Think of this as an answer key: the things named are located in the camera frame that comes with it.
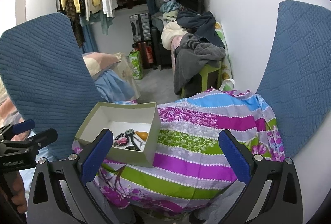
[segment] open box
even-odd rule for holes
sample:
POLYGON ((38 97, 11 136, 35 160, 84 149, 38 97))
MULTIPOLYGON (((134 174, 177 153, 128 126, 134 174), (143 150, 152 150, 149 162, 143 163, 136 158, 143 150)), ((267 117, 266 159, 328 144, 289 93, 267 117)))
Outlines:
POLYGON ((82 145, 92 143, 104 128, 112 131, 114 138, 128 129, 147 132, 148 137, 143 151, 112 146, 107 158, 127 164, 152 167, 160 126, 161 121, 154 102, 134 105, 98 102, 80 126, 76 139, 82 145))

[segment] blue curtain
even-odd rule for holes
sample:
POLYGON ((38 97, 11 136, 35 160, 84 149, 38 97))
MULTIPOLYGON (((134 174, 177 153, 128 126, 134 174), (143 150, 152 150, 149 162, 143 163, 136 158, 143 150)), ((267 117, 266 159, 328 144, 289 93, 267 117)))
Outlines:
POLYGON ((98 46, 95 43, 93 31, 90 25, 85 25, 83 27, 83 34, 85 42, 83 43, 83 46, 81 47, 83 53, 89 53, 89 52, 99 52, 98 46))

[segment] gray floor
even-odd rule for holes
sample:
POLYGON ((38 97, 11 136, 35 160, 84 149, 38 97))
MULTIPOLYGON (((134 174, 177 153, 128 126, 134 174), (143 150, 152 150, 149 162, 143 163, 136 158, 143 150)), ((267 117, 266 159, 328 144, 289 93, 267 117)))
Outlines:
POLYGON ((180 98, 173 92, 173 71, 171 68, 163 70, 144 69, 144 77, 136 80, 140 98, 138 103, 156 102, 164 104, 174 102, 180 98))

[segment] pillow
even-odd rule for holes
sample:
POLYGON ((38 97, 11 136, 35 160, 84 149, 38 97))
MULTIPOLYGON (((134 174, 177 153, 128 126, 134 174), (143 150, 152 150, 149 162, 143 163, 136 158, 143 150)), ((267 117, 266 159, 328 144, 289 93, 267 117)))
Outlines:
POLYGON ((84 62, 93 80, 120 61, 115 54, 93 52, 83 55, 84 62))

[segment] suitcase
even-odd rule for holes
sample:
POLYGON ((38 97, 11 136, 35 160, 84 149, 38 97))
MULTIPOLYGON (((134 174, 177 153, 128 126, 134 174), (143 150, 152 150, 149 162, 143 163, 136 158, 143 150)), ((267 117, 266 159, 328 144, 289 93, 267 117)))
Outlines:
POLYGON ((147 41, 151 39, 149 13, 141 13, 130 16, 130 23, 134 42, 147 41))
POLYGON ((171 65, 171 51, 163 47, 161 34, 156 27, 151 28, 152 43, 156 58, 156 65, 161 70, 164 65, 171 65))
POLYGON ((133 45, 135 51, 140 51, 143 69, 152 68, 154 66, 154 54, 152 42, 136 42, 133 45))

